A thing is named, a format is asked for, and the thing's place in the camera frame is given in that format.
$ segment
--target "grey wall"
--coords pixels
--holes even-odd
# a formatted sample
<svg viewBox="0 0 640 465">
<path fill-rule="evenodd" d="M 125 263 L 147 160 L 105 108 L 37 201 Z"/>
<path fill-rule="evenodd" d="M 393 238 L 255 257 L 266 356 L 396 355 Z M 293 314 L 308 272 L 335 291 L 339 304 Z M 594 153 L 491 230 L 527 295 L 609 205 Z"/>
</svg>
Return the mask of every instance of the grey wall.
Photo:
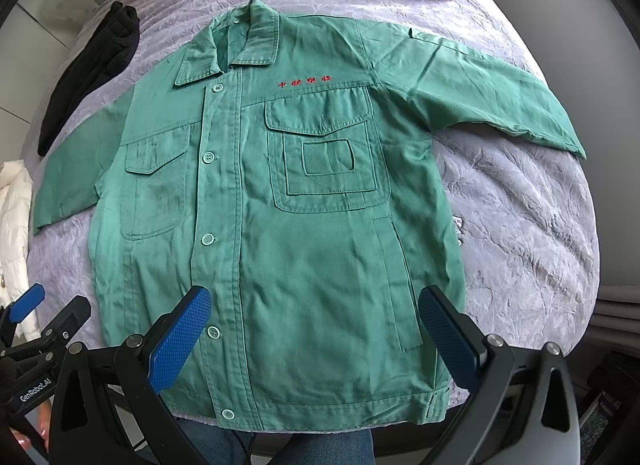
<svg viewBox="0 0 640 465">
<path fill-rule="evenodd" d="M 571 116 L 588 159 L 601 281 L 640 283 L 640 50 L 609 0 L 495 0 Z"/>
</svg>

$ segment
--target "folded black garment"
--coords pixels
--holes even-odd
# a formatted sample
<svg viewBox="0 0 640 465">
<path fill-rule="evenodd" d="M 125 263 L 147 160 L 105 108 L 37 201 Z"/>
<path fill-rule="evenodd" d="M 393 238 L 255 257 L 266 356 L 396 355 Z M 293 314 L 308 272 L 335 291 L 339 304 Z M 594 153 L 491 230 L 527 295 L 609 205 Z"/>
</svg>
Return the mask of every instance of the folded black garment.
<svg viewBox="0 0 640 465">
<path fill-rule="evenodd" d="M 124 71 L 136 53 L 139 41 L 140 20 L 136 9 L 114 2 L 51 94 L 40 127 L 40 156 L 47 154 L 82 99 Z"/>
</svg>

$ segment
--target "person's leg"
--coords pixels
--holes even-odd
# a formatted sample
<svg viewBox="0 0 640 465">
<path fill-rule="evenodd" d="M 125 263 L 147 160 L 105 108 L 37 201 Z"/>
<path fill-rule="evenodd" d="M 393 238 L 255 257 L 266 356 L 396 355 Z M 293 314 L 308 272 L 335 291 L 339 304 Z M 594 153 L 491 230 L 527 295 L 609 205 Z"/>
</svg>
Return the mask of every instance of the person's leg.
<svg viewBox="0 0 640 465">
<path fill-rule="evenodd" d="M 294 434 L 270 465 L 374 465 L 371 431 Z"/>
<path fill-rule="evenodd" d="M 211 465 L 244 465 L 244 450 L 229 429 L 183 418 L 178 419 L 178 425 Z M 236 431 L 236 434 L 242 439 L 244 446 L 248 447 L 251 433 Z M 158 463 L 148 446 L 137 454 L 151 463 Z"/>
</svg>

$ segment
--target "jacket's left chest pocket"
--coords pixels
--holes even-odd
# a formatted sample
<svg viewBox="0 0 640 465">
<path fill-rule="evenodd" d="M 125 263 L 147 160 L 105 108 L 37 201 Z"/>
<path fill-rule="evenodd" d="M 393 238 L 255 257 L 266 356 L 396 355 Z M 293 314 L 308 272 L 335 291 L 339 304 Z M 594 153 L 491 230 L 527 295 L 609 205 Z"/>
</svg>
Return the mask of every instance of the jacket's left chest pocket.
<svg viewBox="0 0 640 465">
<path fill-rule="evenodd" d="M 190 125 L 127 146 L 121 225 L 127 239 L 157 236 L 184 215 Z"/>
<path fill-rule="evenodd" d="M 366 87 L 266 103 L 271 187 L 287 212 L 357 210 L 388 200 L 389 182 Z"/>
</svg>

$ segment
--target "metal screw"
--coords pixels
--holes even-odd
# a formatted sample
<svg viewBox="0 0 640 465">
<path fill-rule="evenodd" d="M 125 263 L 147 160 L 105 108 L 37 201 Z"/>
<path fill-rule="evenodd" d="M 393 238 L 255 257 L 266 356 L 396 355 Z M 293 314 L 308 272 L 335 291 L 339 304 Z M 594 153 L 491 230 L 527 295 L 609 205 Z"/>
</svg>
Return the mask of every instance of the metal screw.
<svg viewBox="0 0 640 465">
<path fill-rule="evenodd" d="M 73 344 L 71 344 L 71 346 L 69 346 L 69 353 L 71 353 L 72 355 L 77 355 L 81 351 L 82 351 L 81 342 L 74 342 Z"/>
<path fill-rule="evenodd" d="M 131 335 L 127 338 L 127 346 L 137 348 L 142 344 L 142 335 Z"/>
<path fill-rule="evenodd" d="M 551 353 L 552 355 L 559 355 L 560 351 L 561 351 L 560 347 L 555 342 L 547 342 L 546 343 L 546 350 L 549 353 Z"/>
<path fill-rule="evenodd" d="M 486 336 L 486 340 L 489 344 L 491 344 L 491 346 L 494 346 L 496 348 L 504 346 L 504 339 L 498 334 L 490 333 Z"/>
</svg>

